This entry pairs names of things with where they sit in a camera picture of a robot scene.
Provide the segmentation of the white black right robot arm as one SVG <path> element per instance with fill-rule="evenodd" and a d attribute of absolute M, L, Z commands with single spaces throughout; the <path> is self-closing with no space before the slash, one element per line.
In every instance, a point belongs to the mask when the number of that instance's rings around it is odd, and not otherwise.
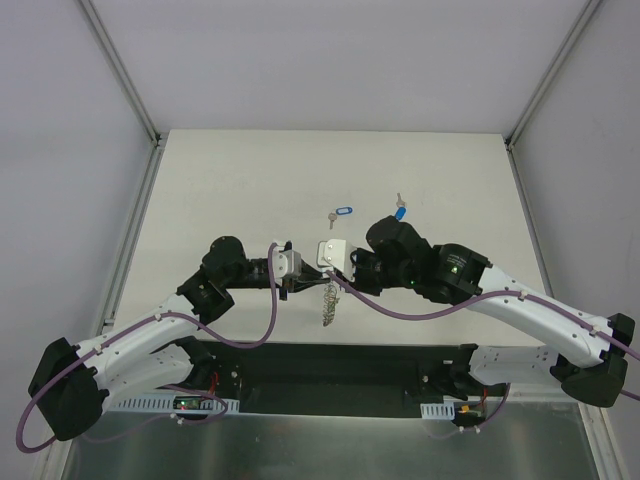
<path fill-rule="evenodd" d="M 405 288 L 449 312 L 468 309 L 536 339 L 533 347 L 479 347 L 450 369 L 452 387 L 473 394 L 483 385 L 550 383 L 571 398 L 613 406 L 623 392 L 635 322 L 570 307 L 508 275 L 460 244 L 432 245 L 408 223 L 388 216 L 366 233 L 367 248 L 346 256 L 346 278 L 378 296 Z"/>

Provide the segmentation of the metal key organizer ring disc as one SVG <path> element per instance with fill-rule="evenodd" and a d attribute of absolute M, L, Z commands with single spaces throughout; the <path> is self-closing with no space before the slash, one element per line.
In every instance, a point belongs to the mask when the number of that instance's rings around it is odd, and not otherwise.
<path fill-rule="evenodd" d="M 335 319 L 336 307 L 339 302 L 339 289 L 335 283 L 329 282 L 324 285 L 323 306 L 322 306 L 322 326 L 328 327 Z"/>

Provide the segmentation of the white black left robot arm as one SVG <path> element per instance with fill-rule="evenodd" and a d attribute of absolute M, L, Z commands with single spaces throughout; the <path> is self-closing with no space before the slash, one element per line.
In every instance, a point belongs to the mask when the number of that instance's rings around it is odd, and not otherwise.
<path fill-rule="evenodd" d="M 66 441 L 85 433 L 109 406 L 129 395 L 170 385 L 204 387 L 214 368 L 194 336 L 198 331 L 239 350 L 265 344 L 275 329 L 275 313 L 266 332 L 252 342 L 230 340 L 211 329 L 233 307 L 231 290 L 267 289 L 276 303 L 328 281 L 324 267 L 307 264 L 288 242 L 273 243 L 265 257 L 250 259 L 239 239 L 214 240 L 198 270 L 139 320 L 77 344 L 60 338 L 46 347 L 16 430 L 19 450 L 32 450 L 24 442 L 24 428 L 33 411 L 41 413 L 54 439 Z"/>

